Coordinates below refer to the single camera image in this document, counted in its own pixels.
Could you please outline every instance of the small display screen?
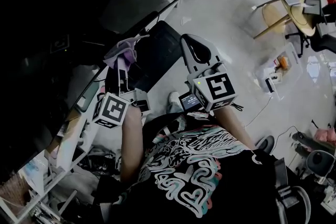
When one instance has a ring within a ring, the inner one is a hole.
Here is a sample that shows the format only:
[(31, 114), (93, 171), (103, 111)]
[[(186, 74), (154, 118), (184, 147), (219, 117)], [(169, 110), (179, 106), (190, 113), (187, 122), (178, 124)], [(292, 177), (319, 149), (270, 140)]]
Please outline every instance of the small display screen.
[(190, 92), (180, 96), (180, 101), (185, 111), (190, 110), (194, 106), (197, 106), (197, 108), (195, 108), (195, 110), (197, 110), (201, 106), (197, 97)]

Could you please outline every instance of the graphic print on shirt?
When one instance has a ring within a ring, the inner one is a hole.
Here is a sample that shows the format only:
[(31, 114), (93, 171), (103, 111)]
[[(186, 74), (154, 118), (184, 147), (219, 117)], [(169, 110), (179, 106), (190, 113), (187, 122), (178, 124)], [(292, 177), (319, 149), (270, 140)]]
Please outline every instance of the graphic print on shirt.
[(154, 173), (155, 183), (166, 191), (168, 200), (177, 201), (201, 218), (211, 209), (211, 195), (222, 178), (218, 159), (248, 148), (216, 125), (203, 125), (202, 129), (169, 139), (150, 154), (158, 157), (149, 157), (146, 168)]

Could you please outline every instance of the white cube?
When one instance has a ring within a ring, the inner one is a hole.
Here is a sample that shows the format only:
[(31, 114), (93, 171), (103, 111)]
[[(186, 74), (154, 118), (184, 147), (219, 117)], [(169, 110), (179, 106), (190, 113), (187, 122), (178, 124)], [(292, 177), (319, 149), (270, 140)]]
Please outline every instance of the white cube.
[(92, 121), (107, 128), (122, 125), (130, 103), (112, 93), (107, 92), (95, 107)]
[(192, 91), (206, 111), (230, 105), (238, 94), (235, 92), (227, 73), (195, 78)]

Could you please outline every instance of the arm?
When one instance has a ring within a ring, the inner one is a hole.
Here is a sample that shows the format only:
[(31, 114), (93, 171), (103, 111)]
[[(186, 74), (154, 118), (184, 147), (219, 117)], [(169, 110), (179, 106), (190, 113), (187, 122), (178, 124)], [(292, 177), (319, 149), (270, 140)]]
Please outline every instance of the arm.
[(214, 114), (220, 126), (227, 130), (235, 139), (241, 141), (250, 150), (257, 149), (230, 107), (225, 106), (224, 108), (214, 110)]
[(120, 180), (132, 183), (143, 157), (142, 122), (139, 108), (129, 106), (122, 124)]

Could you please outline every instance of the black t-shirt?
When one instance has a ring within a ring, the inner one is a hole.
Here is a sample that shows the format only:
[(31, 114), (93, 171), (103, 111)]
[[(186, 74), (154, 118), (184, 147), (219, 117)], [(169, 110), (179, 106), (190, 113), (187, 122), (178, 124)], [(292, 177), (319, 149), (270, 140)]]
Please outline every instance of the black t-shirt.
[(114, 215), (151, 222), (279, 222), (269, 171), (209, 119), (189, 113), (160, 131)]

